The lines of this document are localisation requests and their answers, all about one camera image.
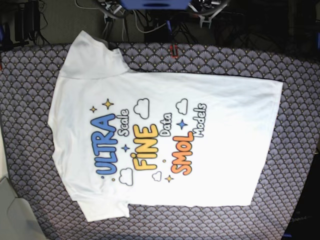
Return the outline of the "white printed T-shirt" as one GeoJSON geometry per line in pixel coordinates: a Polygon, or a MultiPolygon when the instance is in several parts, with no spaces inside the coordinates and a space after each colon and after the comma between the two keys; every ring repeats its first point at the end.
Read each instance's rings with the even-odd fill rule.
{"type": "Polygon", "coordinates": [[[248,206],[283,83],[137,72],[82,31],[58,74],[48,125],[55,167],[89,222],[129,205],[248,206]]]}

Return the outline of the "red black table clamp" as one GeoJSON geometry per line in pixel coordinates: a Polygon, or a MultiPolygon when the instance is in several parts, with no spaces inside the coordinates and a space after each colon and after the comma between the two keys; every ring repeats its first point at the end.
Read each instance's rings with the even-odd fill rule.
{"type": "Polygon", "coordinates": [[[178,50],[178,46],[176,44],[171,44],[169,46],[169,50],[170,50],[170,56],[174,59],[179,57],[179,50],[178,50]]]}

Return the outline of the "blue box at top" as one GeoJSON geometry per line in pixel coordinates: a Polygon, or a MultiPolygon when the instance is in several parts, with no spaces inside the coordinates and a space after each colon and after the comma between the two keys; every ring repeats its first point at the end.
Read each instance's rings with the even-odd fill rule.
{"type": "Polygon", "coordinates": [[[120,0],[127,10],[185,10],[191,0],[120,0]]]}

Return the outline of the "patterned grey tablecloth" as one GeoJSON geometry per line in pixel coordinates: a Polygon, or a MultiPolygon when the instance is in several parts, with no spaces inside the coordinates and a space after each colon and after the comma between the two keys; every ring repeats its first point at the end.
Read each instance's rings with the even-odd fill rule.
{"type": "Polygon", "coordinates": [[[279,240],[296,209],[320,137],[320,64],[262,51],[120,43],[134,70],[226,74],[283,82],[275,130],[249,206],[133,205],[129,218],[87,222],[52,160],[48,114],[69,46],[28,46],[0,56],[0,122],[9,179],[51,240],[279,240]]]}

